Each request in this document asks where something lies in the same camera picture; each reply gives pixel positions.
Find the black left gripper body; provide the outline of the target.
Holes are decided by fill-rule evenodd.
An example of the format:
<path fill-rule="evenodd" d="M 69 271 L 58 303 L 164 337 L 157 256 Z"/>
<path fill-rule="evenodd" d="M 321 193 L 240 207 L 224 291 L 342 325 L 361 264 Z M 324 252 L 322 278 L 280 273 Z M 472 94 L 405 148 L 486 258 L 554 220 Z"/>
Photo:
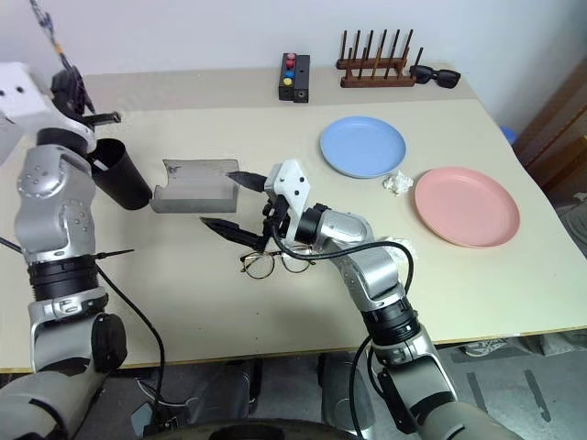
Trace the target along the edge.
<path fill-rule="evenodd" d="M 95 113 L 82 75 L 76 67 L 63 69 L 53 75 L 50 90 L 54 105 L 66 116 L 83 116 L 85 109 Z"/>

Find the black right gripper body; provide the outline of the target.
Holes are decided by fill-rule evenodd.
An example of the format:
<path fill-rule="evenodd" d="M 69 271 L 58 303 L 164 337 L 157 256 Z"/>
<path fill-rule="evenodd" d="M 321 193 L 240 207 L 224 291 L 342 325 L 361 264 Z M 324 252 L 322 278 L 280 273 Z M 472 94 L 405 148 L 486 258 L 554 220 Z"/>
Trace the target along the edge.
<path fill-rule="evenodd" d="M 263 220 L 263 237 L 273 237 L 272 228 L 277 230 L 278 238 L 285 238 L 290 225 L 290 216 L 288 215 L 289 203 L 283 195 L 278 195 L 272 201 L 269 200 L 263 208 L 262 214 L 265 216 Z"/>

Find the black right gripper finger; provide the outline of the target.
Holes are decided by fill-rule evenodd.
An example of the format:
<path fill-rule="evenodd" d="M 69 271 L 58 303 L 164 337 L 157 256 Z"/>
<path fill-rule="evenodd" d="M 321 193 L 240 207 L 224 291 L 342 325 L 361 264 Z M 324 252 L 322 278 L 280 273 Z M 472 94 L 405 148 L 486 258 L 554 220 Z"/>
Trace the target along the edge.
<path fill-rule="evenodd" d="M 252 191 L 263 193 L 267 178 L 258 173 L 247 171 L 231 171 L 227 174 L 228 178 Z"/>
<path fill-rule="evenodd" d="M 201 222 L 224 239 L 256 251 L 264 251 L 267 245 L 265 236 L 256 235 L 241 229 L 236 223 L 220 218 L 201 217 Z"/>

